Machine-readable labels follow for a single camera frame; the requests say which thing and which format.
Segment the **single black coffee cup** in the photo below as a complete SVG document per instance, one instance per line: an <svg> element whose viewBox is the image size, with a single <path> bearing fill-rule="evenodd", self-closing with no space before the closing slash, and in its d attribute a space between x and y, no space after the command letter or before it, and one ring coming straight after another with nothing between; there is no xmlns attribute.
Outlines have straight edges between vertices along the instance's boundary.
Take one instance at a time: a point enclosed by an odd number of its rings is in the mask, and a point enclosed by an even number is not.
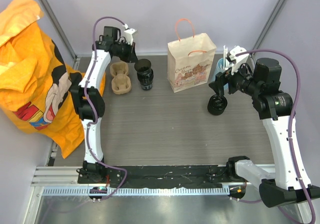
<svg viewBox="0 0 320 224"><path fill-rule="evenodd" d="M151 61L148 59L140 59L138 60L135 65L134 65L134 69L136 70L137 73L141 74L141 75L147 75L149 73L151 73Z"/></svg>

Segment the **paper bag with orange handles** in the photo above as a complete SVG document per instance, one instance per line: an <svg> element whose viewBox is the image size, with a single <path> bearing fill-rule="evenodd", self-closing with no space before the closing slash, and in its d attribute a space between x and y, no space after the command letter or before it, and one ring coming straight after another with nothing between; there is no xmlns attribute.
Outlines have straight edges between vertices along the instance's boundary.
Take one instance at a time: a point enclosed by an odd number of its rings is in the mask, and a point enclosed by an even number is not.
<svg viewBox="0 0 320 224"><path fill-rule="evenodd" d="M183 39L179 36L181 21L190 24L191 37ZM208 82L217 48L206 33L196 34L188 19L178 20L174 28L178 39L167 45L167 79L176 93Z"/></svg>

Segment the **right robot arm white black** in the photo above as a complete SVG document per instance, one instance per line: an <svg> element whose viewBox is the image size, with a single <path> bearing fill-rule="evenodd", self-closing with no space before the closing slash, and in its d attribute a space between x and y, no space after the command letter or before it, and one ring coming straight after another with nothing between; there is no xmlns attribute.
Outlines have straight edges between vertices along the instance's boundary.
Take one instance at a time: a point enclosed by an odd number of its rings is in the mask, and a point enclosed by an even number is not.
<svg viewBox="0 0 320 224"><path fill-rule="evenodd" d="M288 93L279 90L282 68L271 58L260 58L254 69L242 63L235 72L227 68L218 72L209 84L215 92L208 102L212 115L221 115L227 107L225 86L229 94L241 91L252 98L252 105L267 131L274 159L271 174L253 164L246 156L228 159L226 176L231 181L244 179L259 191L267 207L318 199L319 187L312 185L299 152L295 120L290 120L294 102Z"/></svg>

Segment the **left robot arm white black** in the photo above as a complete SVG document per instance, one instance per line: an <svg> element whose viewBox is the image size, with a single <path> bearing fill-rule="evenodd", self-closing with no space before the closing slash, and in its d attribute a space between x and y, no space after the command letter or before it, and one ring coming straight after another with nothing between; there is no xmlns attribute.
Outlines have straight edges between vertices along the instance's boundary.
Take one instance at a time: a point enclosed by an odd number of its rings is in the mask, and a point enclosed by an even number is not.
<svg viewBox="0 0 320 224"><path fill-rule="evenodd" d="M84 130L85 155L82 168L78 169L78 182L102 183L107 176L104 154L101 147L101 120L105 112L105 102L99 92L105 70L113 56L127 63L137 61L135 53L135 29L125 26L125 30L105 26L103 34L94 39L92 58L83 79L71 87L73 106Z"/></svg>

